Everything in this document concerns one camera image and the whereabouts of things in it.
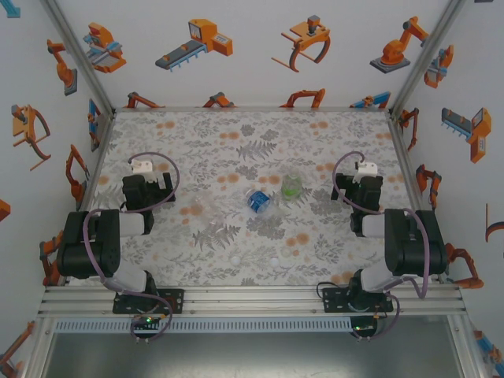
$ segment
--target gray floor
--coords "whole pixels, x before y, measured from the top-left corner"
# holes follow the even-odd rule
[[[343,333],[57,335],[45,377],[425,378],[461,377],[440,319],[407,318],[371,343]]]

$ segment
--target white wall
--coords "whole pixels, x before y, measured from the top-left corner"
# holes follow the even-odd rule
[[[116,72],[97,72],[117,107],[126,105],[132,91],[167,106],[203,106],[218,91],[237,106],[280,106],[293,92],[322,87],[327,90],[322,106],[349,106],[366,95],[397,94],[413,64],[383,74],[369,61],[401,36],[402,23],[410,17],[418,16],[419,25],[431,32],[447,0],[58,3],[79,38],[89,32],[90,22],[96,22],[123,45],[128,63]],[[299,73],[272,61],[271,57],[288,61],[291,54],[292,42],[280,33],[313,14],[331,29],[332,44],[324,60],[316,65],[298,57]],[[234,54],[203,54],[173,72],[158,68],[157,59],[190,39],[187,22],[193,18],[216,23],[219,32],[233,40]],[[87,50],[87,44],[81,43]],[[406,57],[415,61],[420,51],[420,41],[413,37]],[[299,100],[300,105],[310,103],[311,99]]]
[[[463,291],[465,304],[475,326],[501,349],[504,232],[491,234],[489,243],[484,236],[486,202],[491,206],[491,222],[504,221],[503,14],[504,2],[468,2],[442,45],[446,48],[454,44],[454,60],[447,77],[437,89],[419,84],[406,107],[420,110],[418,143],[409,153],[414,168],[424,163],[443,177],[436,216],[444,241],[472,255],[485,283],[479,290]],[[492,131],[487,137],[486,156],[473,164],[465,139],[441,126],[441,109],[446,107],[471,119],[483,106],[491,115]],[[410,138],[411,130],[406,129],[406,143]],[[462,263],[455,264],[450,272],[454,279],[469,276]]]
[[[0,353],[34,320],[43,294],[43,268],[39,243],[48,241],[65,226],[68,212],[75,210],[70,185],[65,178],[65,161],[73,143],[91,171],[98,158],[93,154],[87,125],[88,100],[92,98],[83,77],[78,91],[63,95],[63,83],[56,73],[56,60],[47,51],[46,40],[59,43],[40,2],[16,0],[21,17],[8,19],[0,9],[2,69],[0,103],[0,199],[11,205],[11,214],[0,222]],[[76,65],[61,53],[69,68]],[[51,158],[30,172],[39,160],[27,143],[13,147],[10,106],[30,104],[46,119],[51,135],[40,142],[42,152]],[[42,127],[35,122],[37,136]],[[74,177],[84,180],[75,164]]]

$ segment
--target gray leaf pattern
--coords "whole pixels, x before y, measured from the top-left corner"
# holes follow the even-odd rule
[[[159,151],[179,166],[176,201],[154,211],[149,235],[121,239],[122,258],[151,272],[159,286],[341,279],[382,259],[384,245],[350,231],[351,208],[330,199],[329,168],[342,154],[361,150],[378,164],[380,175],[394,177],[384,180],[382,207],[408,206],[388,132],[385,113],[119,112],[91,208],[117,209],[124,201],[122,178],[131,174],[127,159]],[[175,183],[172,167],[151,159],[157,177],[168,169]],[[339,172],[353,174],[354,161],[343,162]],[[281,178],[292,168],[302,174],[303,193],[286,201]],[[244,191],[252,186],[272,199],[272,208],[261,215],[246,205]],[[216,212],[194,213],[195,196],[208,198]],[[239,265],[231,264],[232,256],[240,257]],[[273,266],[272,258],[280,264]]]

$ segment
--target table surface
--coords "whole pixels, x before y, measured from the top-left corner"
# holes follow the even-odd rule
[[[157,285],[345,283],[384,256],[384,241],[356,237],[351,208],[330,199],[334,164],[352,150],[378,164],[380,205],[409,207],[386,113],[118,113],[91,208],[118,208],[122,178],[131,175],[127,159],[162,152],[180,168],[176,201],[154,211],[150,235],[121,240],[122,258],[153,273]],[[339,171],[354,174],[356,160]],[[171,172],[175,183],[168,163],[152,161],[160,178]],[[291,169],[300,172],[303,193],[289,202],[280,187]],[[246,206],[248,187],[277,205],[258,216]]]

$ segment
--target black mounting plate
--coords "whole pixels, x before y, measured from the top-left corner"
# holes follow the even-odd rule
[[[359,309],[348,302],[348,287],[326,287],[322,289],[324,311],[326,313],[374,313],[375,306],[380,306],[381,312],[390,313],[394,310],[392,301],[383,293],[365,293],[365,298],[359,298]]]
[[[182,313],[183,308],[183,289],[158,289],[159,296],[166,299],[172,306],[173,313]],[[113,300],[112,313],[122,313],[136,315],[141,313],[129,303],[130,295],[118,295]],[[156,307],[152,314],[167,314],[168,310],[164,306]]]

